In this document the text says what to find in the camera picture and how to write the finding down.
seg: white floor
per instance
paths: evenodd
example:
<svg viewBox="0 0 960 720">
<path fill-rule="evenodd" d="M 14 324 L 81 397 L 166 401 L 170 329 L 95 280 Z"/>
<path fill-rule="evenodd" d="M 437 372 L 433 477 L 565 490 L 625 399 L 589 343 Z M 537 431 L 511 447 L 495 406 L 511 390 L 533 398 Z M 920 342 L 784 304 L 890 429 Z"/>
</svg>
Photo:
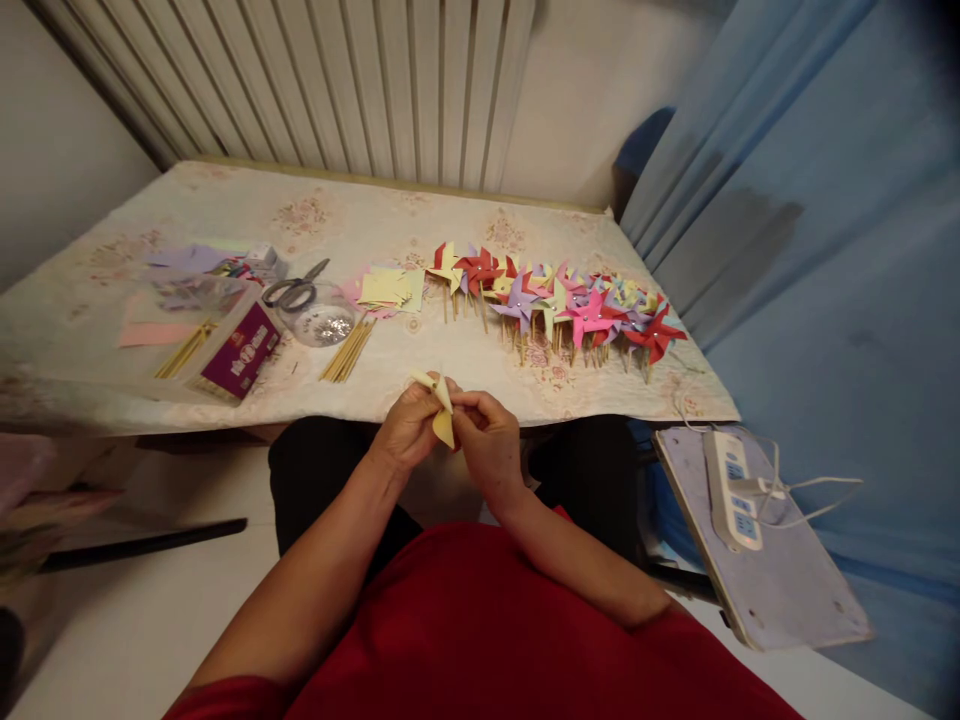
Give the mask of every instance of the white floor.
<svg viewBox="0 0 960 720">
<path fill-rule="evenodd" d="M 414 478 L 405 506 L 422 522 L 479 512 L 459 470 L 442 485 Z M 433 496 L 448 509 L 428 507 Z M 22 588 L 14 607 L 23 613 L 28 657 L 37 666 L 10 714 L 15 720 L 159 718 L 277 560 L 266 449 L 147 453 L 112 515 L 83 528 L 75 544 L 129 537 L 126 521 L 162 528 L 171 518 L 191 524 L 247 517 L 250 525 L 239 535 L 38 578 Z M 806 718 L 929 717 L 813 651 L 748 650 L 715 607 L 686 604 Z"/>
</svg>

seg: person's left hand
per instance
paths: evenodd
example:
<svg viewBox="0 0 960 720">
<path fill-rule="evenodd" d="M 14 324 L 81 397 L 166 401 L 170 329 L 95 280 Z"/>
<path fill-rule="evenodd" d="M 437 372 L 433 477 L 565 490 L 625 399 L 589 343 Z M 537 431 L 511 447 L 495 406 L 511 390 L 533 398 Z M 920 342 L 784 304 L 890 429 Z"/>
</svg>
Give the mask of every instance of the person's left hand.
<svg viewBox="0 0 960 720">
<path fill-rule="evenodd" d="M 427 374 L 434 380 L 440 378 L 436 372 Z M 447 378 L 447 388 L 451 393 L 462 392 L 450 378 Z M 430 388 L 413 383 L 397 398 L 373 439 L 370 445 L 373 459 L 404 472 L 413 470 L 438 442 L 432 420 L 441 407 L 440 400 Z"/>
</svg>

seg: hand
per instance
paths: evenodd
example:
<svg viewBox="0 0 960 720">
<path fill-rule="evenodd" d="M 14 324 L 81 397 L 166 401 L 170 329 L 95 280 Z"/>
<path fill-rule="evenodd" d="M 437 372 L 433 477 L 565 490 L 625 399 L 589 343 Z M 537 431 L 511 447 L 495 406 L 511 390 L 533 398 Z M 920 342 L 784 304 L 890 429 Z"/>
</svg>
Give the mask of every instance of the hand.
<svg viewBox="0 0 960 720">
<path fill-rule="evenodd" d="M 435 372 L 427 374 L 434 380 L 440 378 Z M 460 386 L 450 378 L 447 378 L 447 388 L 451 395 L 462 392 Z M 392 469 L 409 473 L 430 454 L 438 442 L 433 433 L 432 420 L 441 407 L 430 388 L 413 383 L 387 413 L 387 419 L 370 445 L 371 457 Z"/>
<path fill-rule="evenodd" d="M 520 424 L 486 392 L 450 393 L 453 429 L 463 446 L 470 477 L 497 519 L 523 496 Z"/>
</svg>

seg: white cable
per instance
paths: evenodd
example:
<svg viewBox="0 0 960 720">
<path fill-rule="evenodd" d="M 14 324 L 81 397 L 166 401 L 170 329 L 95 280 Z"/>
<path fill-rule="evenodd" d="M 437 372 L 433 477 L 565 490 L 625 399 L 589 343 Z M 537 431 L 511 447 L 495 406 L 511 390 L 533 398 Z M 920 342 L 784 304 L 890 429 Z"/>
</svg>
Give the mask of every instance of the white cable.
<svg viewBox="0 0 960 720">
<path fill-rule="evenodd" d="M 683 389 L 683 392 L 680 393 L 680 400 L 674 402 L 674 407 L 677 409 L 677 412 L 680 413 L 680 419 L 683 420 L 683 424 L 687 426 L 687 429 L 688 429 L 688 430 L 693 430 L 694 432 L 699 432 L 699 433 L 705 433 L 705 432 L 710 432 L 710 428 L 709 428 L 709 427 L 694 427 L 694 426 L 691 425 L 690 422 L 687 420 L 687 415 L 686 415 L 686 413 L 683 411 L 683 401 L 687 399 L 687 393 L 690 392 L 690 390 L 693 388 L 694 383 L 696 383 L 697 380 L 699 380 L 699 378 L 696 377 L 695 375 L 690 378 L 690 382 L 687 383 L 687 386 Z"/>
<path fill-rule="evenodd" d="M 678 358 L 676 355 L 674 355 L 674 358 L 680 361 L 680 358 Z M 683 365 L 691 373 L 699 373 L 701 375 L 704 374 L 703 371 L 695 370 L 694 368 L 691 368 L 686 364 L 684 364 L 682 361 L 680 361 L 680 364 Z M 696 426 L 696 425 L 691 425 L 690 421 L 687 420 L 687 415 L 683 410 L 684 400 L 687 399 L 687 393 L 689 393 L 690 390 L 693 389 L 694 384 L 698 380 L 699 378 L 696 377 L 695 375 L 690 378 L 690 381 L 684 387 L 683 392 L 680 393 L 679 399 L 674 402 L 674 407 L 676 408 L 677 412 L 680 414 L 680 419 L 683 420 L 683 424 L 687 426 L 688 430 L 693 430 L 694 432 L 698 432 L 698 433 L 710 432 L 711 428 L 714 430 L 719 430 L 719 428 L 714 423 L 710 423 L 709 426 Z M 757 517 L 754 518 L 758 523 L 760 523 L 764 527 L 778 528 L 780 530 L 785 530 L 787 528 L 792 528 L 801 523 L 812 520 L 815 517 L 826 515 L 828 512 L 838 508 L 840 505 L 842 505 L 851 497 L 853 497 L 854 493 L 856 493 L 857 490 L 859 489 L 859 486 L 863 485 L 863 480 L 860 478 L 835 478 L 835 477 L 826 477 L 826 476 L 814 478 L 813 480 L 805 480 L 804 482 L 795 483 L 793 485 L 787 485 L 780 479 L 780 446 L 777 444 L 777 442 L 775 440 L 771 440 L 770 438 L 766 438 L 761 435 L 755 435 L 754 433 L 750 432 L 747 428 L 743 427 L 743 425 L 737 425 L 736 427 L 740 428 L 745 433 L 747 433 L 747 435 L 749 435 L 754 440 L 756 440 L 758 446 L 760 445 L 759 443 L 760 440 L 768 442 L 773 446 L 773 463 L 772 463 L 773 464 L 773 482 L 770 483 L 770 487 L 767 489 L 767 492 L 764 494 L 763 502 L 760 504 L 760 509 L 757 510 Z M 766 458 L 767 462 L 769 463 L 770 458 L 767 456 L 765 452 L 763 452 L 762 447 L 760 448 L 760 452 L 763 453 L 763 456 Z M 837 500 L 835 503 L 827 505 L 826 507 L 822 507 L 819 510 L 814 510 L 813 512 L 807 513 L 806 515 L 803 515 L 802 517 L 796 520 L 791 520 L 788 523 L 781 523 L 781 524 L 768 523 L 765 520 L 760 519 L 760 517 L 763 515 L 763 511 L 767 509 L 767 503 L 770 502 L 770 497 L 775 492 L 779 491 L 786 494 L 790 494 L 797 488 L 809 487 L 810 485 L 818 485 L 820 483 L 825 483 L 825 482 L 849 483 L 854 485 L 855 487 L 851 488 L 850 492 L 848 492 L 842 498 Z"/>
<path fill-rule="evenodd" d="M 801 523 L 812 520 L 815 517 L 826 515 L 831 510 L 838 508 L 840 505 L 842 505 L 847 500 L 849 500 L 853 496 L 853 494 L 857 492 L 857 490 L 859 489 L 859 486 L 863 485 L 863 480 L 860 478 L 835 478 L 835 477 L 827 477 L 827 476 L 814 478 L 813 480 L 804 480 L 803 482 L 794 483 L 793 485 L 787 485 L 780 479 L 780 446 L 777 444 L 777 442 L 775 440 L 771 440 L 770 438 L 762 437 L 761 435 L 754 435 L 752 432 L 747 430 L 747 428 L 743 427 L 743 425 L 737 425 L 737 427 L 743 430 L 745 433 L 747 433 L 747 435 L 752 437 L 754 440 L 757 440 L 757 441 L 764 440 L 773 446 L 773 482 L 770 483 L 770 487 L 767 489 L 767 492 L 763 497 L 763 502 L 760 503 L 760 508 L 757 510 L 757 517 L 754 518 L 758 523 L 760 523 L 764 527 L 786 530 L 787 528 L 796 527 Z M 767 462 L 769 463 L 770 458 L 767 457 L 767 454 L 765 452 L 763 452 L 762 447 L 760 448 L 760 452 L 763 453 L 763 456 L 767 459 Z M 780 491 L 780 492 L 790 494 L 797 488 L 809 487 L 811 485 L 819 485 L 820 483 L 825 483 L 825 482 L 849 483 L 854 485 L 855 487 L 851 488 L 850 492 L 848 492 L 842 498 L 837 500 L 835 503 L 827 505 L 826 507 L 822 507 L 819 510 L 814 510 L 813 512 L 807 513 L 806 515 L 803 515 L 802 517 L 797 518 L 796 520 L 791 520 L 788 523 L 768 523 L 765 520 L 760 519 L 761 516 L 763 515 L 763 511 L 766 510 L 767 508 L 767 503 L 770 502 L 770 497 L 775 492 Z"/>
</svg>

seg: scissors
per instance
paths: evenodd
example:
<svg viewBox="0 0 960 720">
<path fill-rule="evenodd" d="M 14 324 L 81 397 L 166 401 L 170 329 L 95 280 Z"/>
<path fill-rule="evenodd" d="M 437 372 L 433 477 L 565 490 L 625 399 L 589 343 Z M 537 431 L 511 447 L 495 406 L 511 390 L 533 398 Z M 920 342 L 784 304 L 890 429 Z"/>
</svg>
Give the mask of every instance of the scissors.
<svg viewBox="0 0 960 720">
<path fill-rule="evenodd" d="M 286 312 L 303 310 L 317 297 L 317 289 L 313 286 L 313 279 L 323 272 L 329 262 L 330 258 L 324 258 L 310 268 L 310 272 L 302 278 L 290 278 L 274 283 L 263 293 L 263 304 L 271 308 L 279 307 Z M 283 293 L 277 297 L 277 293 L 281 290 L 283 290 Z"/>
</svg>

